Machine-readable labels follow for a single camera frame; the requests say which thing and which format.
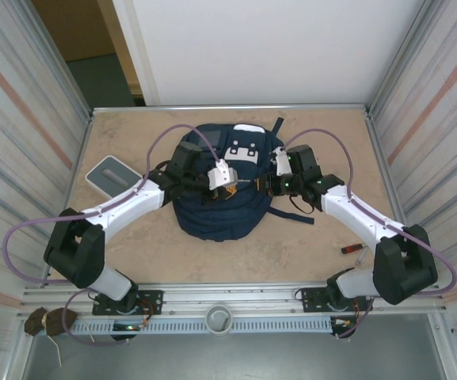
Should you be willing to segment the navy blue backpack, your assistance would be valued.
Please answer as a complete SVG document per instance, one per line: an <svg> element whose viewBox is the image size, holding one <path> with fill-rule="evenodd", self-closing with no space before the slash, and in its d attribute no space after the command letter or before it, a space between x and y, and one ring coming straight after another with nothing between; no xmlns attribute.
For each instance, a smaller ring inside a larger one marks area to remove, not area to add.
<svg viewBox="0 0 457 380"><path fill-rule="evenodd" d="M273 172L272 152L283 146L278 132L284 122L279 117L271 130L239 123L206 123L196 129L205 137L191 131L181 139L201 150L196 171L207 173L215 167L210 149L238 174L237 192L228 200L202 204L200 196L184 195L173 201L180 228L187 234L205 241L234 241L247 236L267 214L282 219L313 225L314 219L272 207L272 197L260 194L254 180Z"/></svg>

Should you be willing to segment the grey white box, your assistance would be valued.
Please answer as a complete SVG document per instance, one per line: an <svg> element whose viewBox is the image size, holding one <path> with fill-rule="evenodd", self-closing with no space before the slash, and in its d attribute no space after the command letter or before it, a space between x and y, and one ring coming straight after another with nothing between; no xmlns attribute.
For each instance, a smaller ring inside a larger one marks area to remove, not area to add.
<svg viewBox="0 0 457 380"><path fill-rule="evenodd" d="M112 155L103 158L85 175L87 183L107 199L127 191L142 178L142 174Z"/></svg>

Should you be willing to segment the grey round cup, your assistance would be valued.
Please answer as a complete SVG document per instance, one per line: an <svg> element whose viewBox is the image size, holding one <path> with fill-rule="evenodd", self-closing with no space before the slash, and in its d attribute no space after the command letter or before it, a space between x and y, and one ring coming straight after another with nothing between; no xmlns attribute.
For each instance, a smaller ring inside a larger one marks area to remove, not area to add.
<svg viewBox="0 0 457 380"><path fill-rule="evenodd" d="M205 325L214 336L227 335L232 328L233 322L231 310L223 304L211 306L205 314Z"/></svg>

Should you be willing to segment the brown wooden door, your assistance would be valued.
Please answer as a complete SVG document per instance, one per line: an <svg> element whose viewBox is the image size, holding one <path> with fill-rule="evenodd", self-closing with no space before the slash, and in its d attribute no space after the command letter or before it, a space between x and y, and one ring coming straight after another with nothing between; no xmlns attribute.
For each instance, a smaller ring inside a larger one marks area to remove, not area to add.
<svg viewBox="0 0 457 380"><path fill-rule="evenodd" d="M67 62L114 54L98 0L31 0Z"/></svg>

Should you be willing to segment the brown cloth bundle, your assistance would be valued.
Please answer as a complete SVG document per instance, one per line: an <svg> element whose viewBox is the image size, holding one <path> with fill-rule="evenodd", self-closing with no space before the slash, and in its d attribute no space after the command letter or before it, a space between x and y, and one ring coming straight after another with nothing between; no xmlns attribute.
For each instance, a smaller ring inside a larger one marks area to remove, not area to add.
<svg viewBox="0 0 457 380"><path fill-rule="evenodd" d="M26 319L24 332L27 335L35 336L45 331L48 336L58 336L66 332L63 320L65 320L65 326L70 329L77 319L78 314L69 309L58 308L47 311L40 307L31 312Z"/></svg>

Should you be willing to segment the aluminium frame rail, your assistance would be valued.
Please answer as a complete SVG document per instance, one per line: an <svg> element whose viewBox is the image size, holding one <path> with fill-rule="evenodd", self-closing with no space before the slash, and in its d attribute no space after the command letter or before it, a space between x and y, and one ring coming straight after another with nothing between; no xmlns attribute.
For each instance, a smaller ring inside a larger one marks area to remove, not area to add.
<svg viewBox="0 0 457 380"><path fill-rule="evenodd" d="M298 289L324 287L322 282L301 283L141 283L142 290L163 291L164 306L159 317L199 317L214 304L226 304L240 316L286 316L302 314ZM77 290L73 286L54 285L45 288L25 289L17 316L27 317L32 311L44 307L53 310L65 306L67 299ZM93 302L86 294L74 298L69 309L84 316L90 315ZM397 306L376 299L371 314L444 314L447 308L439 296L413 296Z"/></svg>

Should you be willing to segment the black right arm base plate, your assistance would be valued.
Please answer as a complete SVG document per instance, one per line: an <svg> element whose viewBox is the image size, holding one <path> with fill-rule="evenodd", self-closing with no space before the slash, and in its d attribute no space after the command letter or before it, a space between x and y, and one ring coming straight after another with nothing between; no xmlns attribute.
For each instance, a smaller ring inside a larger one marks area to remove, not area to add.
<svg viewBox="0 0 457 380"><path fill-rule="evenodd" d="M300 290L305 313L366 311L369 301L364 297L346 298L332 287L306 287Z"/></svg>

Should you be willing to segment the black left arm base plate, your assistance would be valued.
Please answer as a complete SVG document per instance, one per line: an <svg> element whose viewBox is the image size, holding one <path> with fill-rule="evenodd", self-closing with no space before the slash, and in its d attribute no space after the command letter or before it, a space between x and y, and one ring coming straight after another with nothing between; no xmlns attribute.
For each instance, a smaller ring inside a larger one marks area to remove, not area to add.
<svg viewBox="0 0 457 380"><path fill-rule="evenodd" d="M116 301L105 294L94 297L92 315L95 316L143 316L160 315L163 291L137 290Z"/></svg>

